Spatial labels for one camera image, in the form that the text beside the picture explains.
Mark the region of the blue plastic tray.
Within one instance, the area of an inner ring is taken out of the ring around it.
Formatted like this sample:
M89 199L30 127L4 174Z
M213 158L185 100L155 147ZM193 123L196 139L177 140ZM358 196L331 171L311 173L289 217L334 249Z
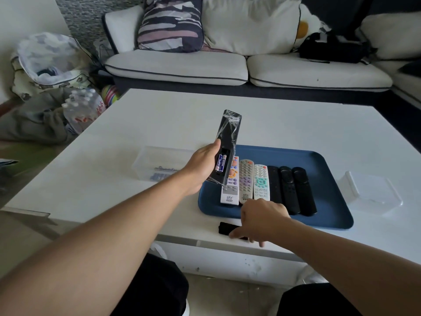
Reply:
M314 228L348 230L353 226L352 214L321 154L310 150L238 144L236 155L241 160L250 159L258 164L302 167L306 170L318 212L311 217L298 214L293 216L294 219ZM209 216L239 219L240 206L222 204L220 196L221 186L206 181L198 196L200 211Z

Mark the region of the pile of batteries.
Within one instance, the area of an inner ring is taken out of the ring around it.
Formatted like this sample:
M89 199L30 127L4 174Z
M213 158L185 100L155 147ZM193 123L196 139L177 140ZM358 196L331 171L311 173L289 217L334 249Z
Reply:
M152 174L150 175L150 181L160 182L178 171L179 170L175 168L165 168L162 166L154 167Z

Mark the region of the black bag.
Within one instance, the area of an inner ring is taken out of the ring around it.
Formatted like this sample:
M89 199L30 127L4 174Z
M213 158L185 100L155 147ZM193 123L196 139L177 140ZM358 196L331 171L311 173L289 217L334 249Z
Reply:
M298 47L301 58L340 63L360 63L377 51L368 41L348 40L330 32L313 33Z

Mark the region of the dark blue pillow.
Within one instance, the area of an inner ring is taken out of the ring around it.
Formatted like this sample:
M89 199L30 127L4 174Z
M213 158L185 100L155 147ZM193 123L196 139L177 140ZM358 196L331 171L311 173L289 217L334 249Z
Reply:
M405 64L399 68L399 72L421 78L421 58Z

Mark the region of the beige remote with grey buttons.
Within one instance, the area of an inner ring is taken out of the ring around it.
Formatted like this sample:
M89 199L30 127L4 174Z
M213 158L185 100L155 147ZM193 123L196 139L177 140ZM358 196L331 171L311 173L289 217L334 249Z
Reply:
M239 161L239 203L243 205L253 199L254 162L248 159Z

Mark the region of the person's right leg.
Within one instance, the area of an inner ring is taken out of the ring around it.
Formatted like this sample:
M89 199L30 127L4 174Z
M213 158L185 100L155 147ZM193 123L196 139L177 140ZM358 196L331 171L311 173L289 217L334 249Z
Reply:
M302 284L282 294L273 316L362 316L330 283Z

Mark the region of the person's leg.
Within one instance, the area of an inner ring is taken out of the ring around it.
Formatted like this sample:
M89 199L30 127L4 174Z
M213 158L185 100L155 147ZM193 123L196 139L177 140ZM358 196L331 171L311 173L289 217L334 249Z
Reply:
M189 283L170 260L146 254L110 316L182 316Z
M362 316L330 283L302 284L282 294L273 316Z

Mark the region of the clear plastic box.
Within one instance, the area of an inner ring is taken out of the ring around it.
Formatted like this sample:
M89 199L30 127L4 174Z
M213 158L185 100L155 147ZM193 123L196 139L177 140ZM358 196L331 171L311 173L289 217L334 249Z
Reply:
M139 180L150 181L150 175L154 167L162 166L181 170L193 153L194 151L189 149L144 146L131 168Z

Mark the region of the black battery cover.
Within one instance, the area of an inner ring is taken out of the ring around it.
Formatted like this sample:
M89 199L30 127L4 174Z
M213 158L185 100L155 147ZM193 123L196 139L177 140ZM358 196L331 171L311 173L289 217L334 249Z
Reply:
M232 231L234 231L235 229L239 227L240 227L239 225L220 222L218 226L218 234L228 236L229 238L231 238L230 234L232 233Z

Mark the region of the person's left forearm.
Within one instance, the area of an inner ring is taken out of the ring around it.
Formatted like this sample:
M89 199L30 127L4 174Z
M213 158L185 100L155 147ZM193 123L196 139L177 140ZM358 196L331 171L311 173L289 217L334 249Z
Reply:
M0 316L109 316L198 178L183 169L34 253L0 280Z

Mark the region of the white sofa cushion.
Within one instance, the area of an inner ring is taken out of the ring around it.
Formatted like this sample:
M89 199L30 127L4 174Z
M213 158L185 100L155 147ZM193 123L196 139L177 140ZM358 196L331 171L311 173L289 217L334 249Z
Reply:
M289 53L301 0L202 0L202 26L212 49L242 56Z
M369 15L355 33L377 49L377 60L421 57L421 11Z

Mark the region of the colourful striped ball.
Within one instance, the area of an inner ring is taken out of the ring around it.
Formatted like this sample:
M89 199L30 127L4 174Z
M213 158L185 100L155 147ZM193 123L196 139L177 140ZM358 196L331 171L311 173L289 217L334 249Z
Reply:
M111 106L114 102L118 101L121 97L116 85L106 85L102 88L100 95L106 107Z

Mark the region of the black plastic-wrapped remote control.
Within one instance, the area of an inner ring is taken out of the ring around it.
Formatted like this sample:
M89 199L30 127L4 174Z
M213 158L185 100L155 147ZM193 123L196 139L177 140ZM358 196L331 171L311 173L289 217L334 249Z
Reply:
M226 185L229 176L229 169L236 152L237 138L242 116L230 110L224 110L221 123L218 128L217 138L221 140L221 146L215 157L215 163L219 154L226 154L227 161L223 172L212 171L208 181L219 185Z

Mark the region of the white remote with colourful print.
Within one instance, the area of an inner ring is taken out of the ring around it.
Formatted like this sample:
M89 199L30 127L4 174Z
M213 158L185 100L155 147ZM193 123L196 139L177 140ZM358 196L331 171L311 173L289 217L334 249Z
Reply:
M234 156L227 184L222 186L220 203L226 205L239 205L239 157Z

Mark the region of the white remote with green buttons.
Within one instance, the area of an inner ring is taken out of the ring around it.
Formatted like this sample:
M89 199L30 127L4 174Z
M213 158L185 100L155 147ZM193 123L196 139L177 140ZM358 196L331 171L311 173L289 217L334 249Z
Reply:
M265 165L254 165L253 198L255 200L262 198L270 201L269 174Z

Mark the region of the slim black remote control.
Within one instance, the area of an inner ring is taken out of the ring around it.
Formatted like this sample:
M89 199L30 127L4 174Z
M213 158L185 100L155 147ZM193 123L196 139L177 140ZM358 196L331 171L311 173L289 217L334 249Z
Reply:
M290 215L297 215L300 213L300 207L292 169L287 166L281 166L279 168L279 174L281 179L283 204Z
M269 178L270 200L274 203L283 204L282 187L276 166L267 166Z
M318 211L315 205L312 189L309 184L307 172L302 167L294 167L292 168L292 174L296 188L300 214L306 217L311 217Z

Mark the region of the white sofa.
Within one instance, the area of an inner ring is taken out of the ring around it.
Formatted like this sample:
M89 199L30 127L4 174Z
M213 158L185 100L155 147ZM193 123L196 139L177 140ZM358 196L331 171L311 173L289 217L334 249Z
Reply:
M310 13L331 27L330 33L361 40L355 33L369 15L380 13L384 0L301 0ZM259 97L324 102L355 102L357 92L393 90L410 103L421 104L421 78L399 72L410 60L360 63L308 60L298 50L285 54L242 56L210 48L204 38L200 51L173 53L142 50L137 36L143 19L141 5L102 16L114 54L104 63L119 90L149 89L184 93ZM421 0L407 4L407 12L421 11Z

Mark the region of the grey cloth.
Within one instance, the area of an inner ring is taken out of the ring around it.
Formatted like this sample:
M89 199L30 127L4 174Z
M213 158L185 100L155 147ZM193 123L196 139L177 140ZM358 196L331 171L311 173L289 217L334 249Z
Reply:
M44 145L71 143L78 134L66 120L62 104L72 90L42 92L0 116L0 140Z

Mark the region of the patterned fabric bag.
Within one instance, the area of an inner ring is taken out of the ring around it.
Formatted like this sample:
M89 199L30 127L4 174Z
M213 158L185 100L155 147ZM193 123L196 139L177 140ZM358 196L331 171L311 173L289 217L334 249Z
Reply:
M10 57L11 91L23 101L57 88L92 88L96 58L72 36L42 32L21 40Z

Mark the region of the person's left hand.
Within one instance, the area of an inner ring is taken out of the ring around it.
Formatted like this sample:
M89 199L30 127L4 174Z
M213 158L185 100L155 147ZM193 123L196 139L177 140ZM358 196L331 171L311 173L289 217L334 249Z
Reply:
M181 170L183 183L186 184L186 196L197 193L214 168L215 162L207 162L207 145L195 151Z

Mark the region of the person's right forearm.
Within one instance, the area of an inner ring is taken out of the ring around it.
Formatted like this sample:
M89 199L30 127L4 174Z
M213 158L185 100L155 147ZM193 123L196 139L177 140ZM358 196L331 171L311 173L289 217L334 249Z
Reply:
M362 316L421 316L421 265L295 220L289 240Z

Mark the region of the person's right hand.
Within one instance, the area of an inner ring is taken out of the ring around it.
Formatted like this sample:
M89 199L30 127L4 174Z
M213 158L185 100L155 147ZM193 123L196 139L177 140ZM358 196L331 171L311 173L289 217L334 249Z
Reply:
M264 248L267 242L289 249L292 219L286 207L262 198L248 200L241 208L241 226L250 243Z

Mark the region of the white plush toy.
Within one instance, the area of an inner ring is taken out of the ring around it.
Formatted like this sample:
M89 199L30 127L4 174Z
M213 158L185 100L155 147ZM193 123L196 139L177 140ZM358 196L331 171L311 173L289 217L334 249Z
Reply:
M311 14L310 10L305 4L300 4L299 10L300 19L293 50L297 50L304 42L304 40L313 33L327 33L331 31L331 27L321 21L318 16Z

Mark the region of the clear plastic lid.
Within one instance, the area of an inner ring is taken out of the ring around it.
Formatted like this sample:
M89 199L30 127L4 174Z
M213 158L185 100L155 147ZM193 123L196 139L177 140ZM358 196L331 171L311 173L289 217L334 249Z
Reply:
M403 205L398 191L386 177L346 171L337 185L352 211L383 216Z

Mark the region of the striped navy pink pillow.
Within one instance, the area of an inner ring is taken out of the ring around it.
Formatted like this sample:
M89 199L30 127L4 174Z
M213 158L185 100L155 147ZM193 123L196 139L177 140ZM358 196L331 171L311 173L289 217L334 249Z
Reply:
M202 49L202 0L145 0L139 49L192 53Z

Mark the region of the person's left leg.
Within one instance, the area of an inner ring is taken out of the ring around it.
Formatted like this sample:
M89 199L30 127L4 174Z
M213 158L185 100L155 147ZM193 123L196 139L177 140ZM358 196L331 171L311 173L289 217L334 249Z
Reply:
M170 260L146 254L110 316L182 316L189 283Z

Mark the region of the pack of water bottles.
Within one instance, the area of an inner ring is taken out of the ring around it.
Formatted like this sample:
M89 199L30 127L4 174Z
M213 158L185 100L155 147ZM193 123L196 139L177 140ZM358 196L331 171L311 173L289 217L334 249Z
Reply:
M61 107L67 127L76 135L84 132L107 108L93 88L72 90Z

